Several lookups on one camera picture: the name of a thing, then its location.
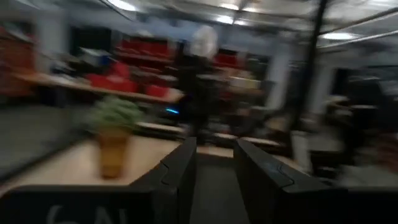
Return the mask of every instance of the wooden pot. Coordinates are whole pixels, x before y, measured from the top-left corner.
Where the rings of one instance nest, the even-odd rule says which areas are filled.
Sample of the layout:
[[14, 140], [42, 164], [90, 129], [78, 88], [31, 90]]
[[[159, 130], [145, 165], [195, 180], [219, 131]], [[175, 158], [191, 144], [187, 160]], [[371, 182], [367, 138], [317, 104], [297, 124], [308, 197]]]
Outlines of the wooden pot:
[[104, 129], [97, 134], [99, 169], [104, 178], [121, 176], [129, 137], [130, 132], [122, 128]]

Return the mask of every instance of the potted plant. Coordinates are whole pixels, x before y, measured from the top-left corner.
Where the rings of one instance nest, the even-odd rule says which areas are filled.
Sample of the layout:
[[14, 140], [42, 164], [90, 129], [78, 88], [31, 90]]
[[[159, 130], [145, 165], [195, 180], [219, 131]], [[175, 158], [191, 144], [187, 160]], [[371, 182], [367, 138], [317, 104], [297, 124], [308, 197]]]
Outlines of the potted plant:
[[99, 145], [103, 177], [115, 178], [122, 174], [129, 138], [140, 116], [134, 103], [116, 96], [105, 97], [93, 108], [89, 126]]

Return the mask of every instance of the blue light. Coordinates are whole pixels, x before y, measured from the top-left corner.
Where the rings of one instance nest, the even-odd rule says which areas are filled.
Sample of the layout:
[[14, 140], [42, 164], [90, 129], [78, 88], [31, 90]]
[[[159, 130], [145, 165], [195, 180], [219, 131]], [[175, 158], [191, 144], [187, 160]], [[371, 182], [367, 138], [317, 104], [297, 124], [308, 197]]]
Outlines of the blue light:
[[171, 113], [175, 113], [175, 114], [179, 114], [178, 111], [170, 109], [170, 108], [166, 108], [166, 111], [171, 112]]

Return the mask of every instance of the wooden table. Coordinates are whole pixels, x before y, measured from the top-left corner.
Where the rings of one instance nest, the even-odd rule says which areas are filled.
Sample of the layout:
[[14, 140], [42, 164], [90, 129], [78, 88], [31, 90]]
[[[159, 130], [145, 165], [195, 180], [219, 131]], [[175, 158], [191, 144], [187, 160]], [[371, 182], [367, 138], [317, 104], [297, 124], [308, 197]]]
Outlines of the wooden table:
[[74, 90], [83, 90], [83, 91], [89, 91], [93, 93], [107, 93], [107, 94], [113, 94], [113, 95], [118, 95], [118, 96], [125, 96], [128, 98], [132, 98], [135, 100], [140, 100], [140, 101], [148, 101], [151, 103], [160, 103], [160, 104], [167, 104], [167, 103], [175, 103], [178, 101], [183, 94], [176, 90], [171, 88], [167, 95], [165, 97], [156, 97], [156, 96], [149, 96], [146, 94], [142, 93], [128, 93], [128, 92], [123, 92], [123, 91], [116, 91], [116, 90], [107, 90], [105, 88], [98, 88], [98, 87], [92, 87], [90, 85], [84, 84], [84, 83], [77, 83], [73, 82], [70, 80], [67, 80], [65, 78], [60, 78], [60, 77], [54, 77], [51, 75], [47, 75], [44, 73], [38, 73], [35, 75], [18, 75], [15, 74], [14, 77], [16, 77], [19, 80], [23, 80], [25, 82], [35, 84], [35, 85], [45, 85], [45, 86], [62, 86]]
[[[155, 167], [179, 144], [176, 141], [134, 136], [130, 139], [124, 175], [119, 179], [104, 180], [98, 173], [98, 155], [96, 152], [98, 148], [95, 142], [84, 141], [10, 180], [0, 188], [0, 195], [11, 188], [29, 184], [127, 185]], [[197, 152], [233, 157], [232, 150], [219, 147], [198, 147]], [[301, 170], [290, 159], [277, 156], [276, 158], [295, 169]]]

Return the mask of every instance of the table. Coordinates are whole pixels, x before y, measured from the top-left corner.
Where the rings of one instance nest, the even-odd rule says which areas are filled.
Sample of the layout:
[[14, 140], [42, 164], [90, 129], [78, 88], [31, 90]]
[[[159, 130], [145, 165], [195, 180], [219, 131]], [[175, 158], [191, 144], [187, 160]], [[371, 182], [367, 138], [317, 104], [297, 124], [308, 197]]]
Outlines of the table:
[[[134, 136], [130, 139], [124, 175], [119, 179], [105, 180], [98, 173], [95, 142], [83, 141], [10, 180], [0, 187], [0, 195], [11, 188], [29, 184], [127, 185], [150, 171], [179, 144], [177, 141]], [[232, 150], [219, 147], [198, 147], [197, 152], [233, 157]], [[294, 169], [302, 170], [288, 158], [275, 157]]]
[[173, 88], [169, 90], [169, 92], [165, 97], [161, 98], [156, 96], [149, 96], [142, 93], [128, 93], [123, 91], [107, 90], [105, 88], [92, 87], [84, 83], [77, 83], [67, 80], [65, 78], [53, 77], [51, 75], [47, 75], [44, 73], [37, 73], [35, 75], [14, 74], [13, 76], [19, 80], [35, 85], [62, 86], [74, 90], [90, 91], [93, 93], [105, 93], [105, 94], [113, 94], [118, 96], [126, 96], [128, 98], [132, 98], [135, 100], [147, 101], [151, 103], [160, 103], [160, 104], [175, 103], [183, 96], [183, 94], [180, 91]]

